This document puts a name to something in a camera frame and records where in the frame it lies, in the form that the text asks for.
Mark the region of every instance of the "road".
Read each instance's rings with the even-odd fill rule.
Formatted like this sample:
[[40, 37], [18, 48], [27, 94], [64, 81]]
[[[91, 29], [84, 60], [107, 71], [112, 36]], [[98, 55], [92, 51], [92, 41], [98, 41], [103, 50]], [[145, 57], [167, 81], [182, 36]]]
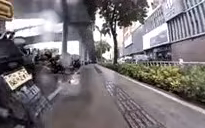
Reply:
[[61, 83], [47, 128], [205, 128], [205, 110], [98, 65]]

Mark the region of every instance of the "green bush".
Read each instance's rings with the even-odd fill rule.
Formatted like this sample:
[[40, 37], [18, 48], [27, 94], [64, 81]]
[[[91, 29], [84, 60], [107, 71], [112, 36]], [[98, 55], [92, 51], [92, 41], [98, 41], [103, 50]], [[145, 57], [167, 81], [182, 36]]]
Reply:
[[205, 66], [145, 66], [136, 64], [103, 66], [136, 80], [205, 104]]

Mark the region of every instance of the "building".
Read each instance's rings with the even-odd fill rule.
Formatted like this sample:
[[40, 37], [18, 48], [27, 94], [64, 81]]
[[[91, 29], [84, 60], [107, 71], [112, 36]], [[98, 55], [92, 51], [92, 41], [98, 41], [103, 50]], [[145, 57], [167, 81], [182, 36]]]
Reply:
[[124, 55], [205, 61], [205, 0], [163, 0], [132, 32]]
[[172, 59], [205, 61], [205, 0], [175, 0], [171, 4], [169, 8], [164, 4], [164, 12]]

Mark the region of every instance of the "motorcycle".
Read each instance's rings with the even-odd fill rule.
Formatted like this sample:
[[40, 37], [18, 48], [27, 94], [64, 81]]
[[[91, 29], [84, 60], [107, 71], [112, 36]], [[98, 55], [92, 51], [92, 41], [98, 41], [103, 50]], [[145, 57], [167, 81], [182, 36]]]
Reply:
[[23, 54], [14, 44], [13, 35], [0, 34], [0, 111], [6, 113], [0, 114], [0, 124], [6, 128], [42, 127], [40, 116], [50, 103], [24, 66]]

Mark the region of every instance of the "flower bed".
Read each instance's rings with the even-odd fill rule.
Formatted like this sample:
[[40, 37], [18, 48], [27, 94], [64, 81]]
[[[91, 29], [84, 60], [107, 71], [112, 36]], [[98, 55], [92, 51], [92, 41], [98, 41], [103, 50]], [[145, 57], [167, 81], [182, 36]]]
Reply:
[[136, 80], [205, 105], [205, 66], [145, 66], [103, 64]]

